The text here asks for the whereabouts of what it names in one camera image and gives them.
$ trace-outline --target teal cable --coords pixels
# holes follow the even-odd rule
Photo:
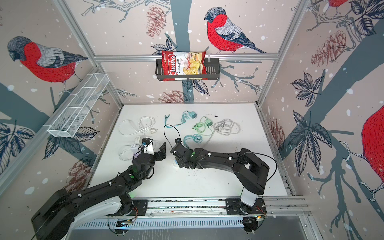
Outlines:
[[[187,115],[188,111],[184,111],[183,114],[181,115],[181,123],[174,125],[174,127],[182,125],[183,123],[187,122],[187,119],[189,119],[189,116]],[[167,125],[167,119],[169,118],[169,115],[164,116],[164,125]]]
[[[198,134],[194,134],[193,136],[192,135],[186,135],[183,139],[183,143],[184,145],[187,147],[187,148],[190,148],[188,145],[187,145],[187,142],[186,140],[188,139],[192,139],[195,143],[202,143],[203,142],[203,137],[198,135]]]

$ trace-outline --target white tabletop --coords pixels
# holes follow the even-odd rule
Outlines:
[[[160,145],[166,141],[163,134],[164,115],[170,114],[167,124],[175,125],[180,123],[182,113],[185,110],[194,111],[197,113],[197,118],[190,118],[185,124],[176,127],[180,132],[181,140],[183,140],[185,135],[193,135],[196,133],[192,127],[199,122],[202,116],[207,116],[213,122],[219,122],[225,118],[229,118],[240,125],[240,133],[230,136],[223,136],[215,133],[205,149],[212,152],[231,153],[240,152],[241,148],[247,148],[253,152],[272,156],[271,149],[254,104],[124,105],[93,175],[90,187],[113,179],[118,172],[125,171],[132,164],[132,161],[122,161],[118,154],[121,152],[123,145],[132,144],[135,137],[140,136],[141,139],[143,135],[121,135],[118,131],[118,126],[123,120],[133,120],[135,124],[134,127],[137,129],[137,122],[141,117],[154,117],[156,120],[154,128],[157,129],[157,132],[155,134],[146,132],[144,137],[150,137],[156,141],[155,151],[158,151]],[[121,125],[121,131],[125,134],[134,132],[127,122]],[[166,128],[166,135],[172,145],[174,144],[174,139],[178,138],[177,131],[173,128]],[[187,144],[191,148],[202,147],[208,139],[209,136],[203,136],[203,143],[197,144],[192,140],[188,140]],[[173,161],[175,158],[170,153],[170,149],[171,146],[169,146],[169,143],[167,142],[167,158],[162,162],[156,162],[154,166],[154,175],[150,179],[144,180],[138,188],[130,192],[129,194],[131,197],[240,196],[243,186],[233,173],[218,169],[180,169],[174,166]],[[275,171],[275,163],[268,157],[258,157],[269,165],[270,171],[268,177],[270,177]],[[267,182],[264,196],[287,196],[279,170],[277,170],[276,174]]]

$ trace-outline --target wire mesh basket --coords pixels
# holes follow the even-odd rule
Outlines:
[[[49,127],[54,137],[73,137],[109,83],[107,74],[94,73]]]

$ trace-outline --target red chip bag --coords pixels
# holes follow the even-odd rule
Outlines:
[[[204,66],[205,51],[202,53],[163,51],[162,57],[163,75],[207,74]],[[163,81],[173,80],[186,80],[186,78],[166,78]]]

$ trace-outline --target red bird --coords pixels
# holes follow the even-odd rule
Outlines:
[[[370,164],[373,171],[380,177],[381,184],[375,190],[370,189],[366,183],[360,182],[372,193],[372,199],[369,200],[375,202],[375,193],[380,189],[384,189],[384,106],[364,123],[361,137],[363,154],[351,152],[348,144],[346,142],[342,143],[346,145],[349,154],[346,160],[349,160],[350,154],[361,157]]]
[[[32,42],[30,39],[17,36],[8,42],[8,51],[13,61],[20,60],[36,77],[51,83],[63,83],[72,75],[81,61],[88,59],[81,55],[51,48]]]
[[[242,48],[251,48],[259,53],[266,53],[258,49],[255,44],[244,35],[243,30],[231,22],[224,8],[211,8],[207,11],[204,20],[208,21],[208,39],[212,45],[218,49],[217,53],[221,51],[231,51],[235,53],[236,50]]]

